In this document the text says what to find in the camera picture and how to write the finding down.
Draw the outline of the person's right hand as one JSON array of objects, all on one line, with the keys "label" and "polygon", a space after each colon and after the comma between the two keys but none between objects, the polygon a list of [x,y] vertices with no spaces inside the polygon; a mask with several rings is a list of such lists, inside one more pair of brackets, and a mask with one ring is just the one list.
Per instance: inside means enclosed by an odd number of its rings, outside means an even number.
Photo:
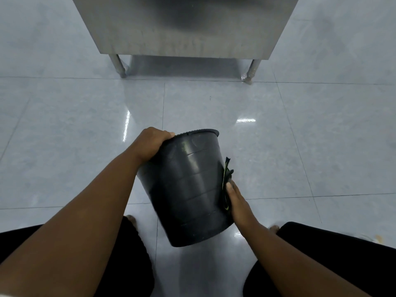
[{"label": "person's right hand", "polygon": [[234,223],[243,237],[248,236],[252,232],[252,230],[255,229],[255,227],[259,224],[258,220],[256,219],[250,208],[250,205],[240,193],[239,188],[238,203],[237,205],[231,204],[231,213]]}]

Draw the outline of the person's black trousers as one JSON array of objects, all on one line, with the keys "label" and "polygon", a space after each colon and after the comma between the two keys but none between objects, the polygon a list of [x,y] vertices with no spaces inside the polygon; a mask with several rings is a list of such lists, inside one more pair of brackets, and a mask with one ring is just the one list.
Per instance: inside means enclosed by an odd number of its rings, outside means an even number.
[{"label": "person's black trousers", "polygon": [[[284,224],[277,235],[372,297],[396,297],[396,249],[295,222]],[[153,289],[151,259],[124,216],[93,297],[150,297]]]}]

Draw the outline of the dark cleaning cloth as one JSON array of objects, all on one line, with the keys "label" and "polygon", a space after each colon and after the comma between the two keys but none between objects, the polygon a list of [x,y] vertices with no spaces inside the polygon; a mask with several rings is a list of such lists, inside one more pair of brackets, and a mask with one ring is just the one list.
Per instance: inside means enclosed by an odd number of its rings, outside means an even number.
[{"label": "dark cleaning cloth", "polygon": [[234,173],[233,169],[229,169],[230,158],[226,157],[224,171],[223,171],[223,180],[222,180],[222,192],[221,192],[221,201],[224,210],[230,211],[231,202],[226,190],[226,184],[232,179],[232,175]]}]

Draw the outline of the stainless steel table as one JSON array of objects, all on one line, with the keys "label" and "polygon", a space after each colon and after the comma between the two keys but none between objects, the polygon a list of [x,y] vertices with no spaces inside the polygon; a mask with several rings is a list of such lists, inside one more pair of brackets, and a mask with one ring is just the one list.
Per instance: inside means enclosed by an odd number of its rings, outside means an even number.
[{"label": "stainless steel table", "polygon": [[251,84],[299,0],[72,0],[98,51],[121,78],[120,55],[251,60]]}]

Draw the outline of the person's left hand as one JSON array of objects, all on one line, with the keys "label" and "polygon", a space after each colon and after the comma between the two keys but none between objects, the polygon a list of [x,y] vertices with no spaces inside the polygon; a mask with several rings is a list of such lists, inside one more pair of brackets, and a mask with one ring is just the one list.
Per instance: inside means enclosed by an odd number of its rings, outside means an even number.
[{"label": "person's left hand", "polygon": [[160,149],[163,143],[156,143],[154,141],[154,127],[148,127],[138,135],[133,143],[128,147],[127,152],[133,158],[133,162],[137,166],[150,160]]}]

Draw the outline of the person's right forearm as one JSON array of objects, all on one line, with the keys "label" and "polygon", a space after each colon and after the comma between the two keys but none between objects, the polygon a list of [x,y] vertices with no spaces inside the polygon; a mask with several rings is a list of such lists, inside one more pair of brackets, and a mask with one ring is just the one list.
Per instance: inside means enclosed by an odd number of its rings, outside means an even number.
[{"label": "person's right forearm", "polygon": [[371,297],[260,223],[240,232],[282,297]]}]

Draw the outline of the person's left forearm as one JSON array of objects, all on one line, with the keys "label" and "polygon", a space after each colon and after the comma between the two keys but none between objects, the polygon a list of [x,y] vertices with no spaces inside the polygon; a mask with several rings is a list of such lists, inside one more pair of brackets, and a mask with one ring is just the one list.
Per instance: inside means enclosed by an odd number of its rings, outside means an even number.
[{"label": "person's left forearm", "polygon": [[0,295],[93,297],[141,163],[124,151],[23,242],[0,265]]}]

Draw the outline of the black plastic bucket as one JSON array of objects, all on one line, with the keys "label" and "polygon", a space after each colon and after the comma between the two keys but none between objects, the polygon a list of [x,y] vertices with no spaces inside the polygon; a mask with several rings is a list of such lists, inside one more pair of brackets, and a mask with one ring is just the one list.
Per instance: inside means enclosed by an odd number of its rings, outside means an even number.
[{"label": "black plastic bucket", "polygon": [[138,170],[173,247],[200,243],[234,223],[221,201],[225,161],[218,136],[215,129],[177,134]]}]

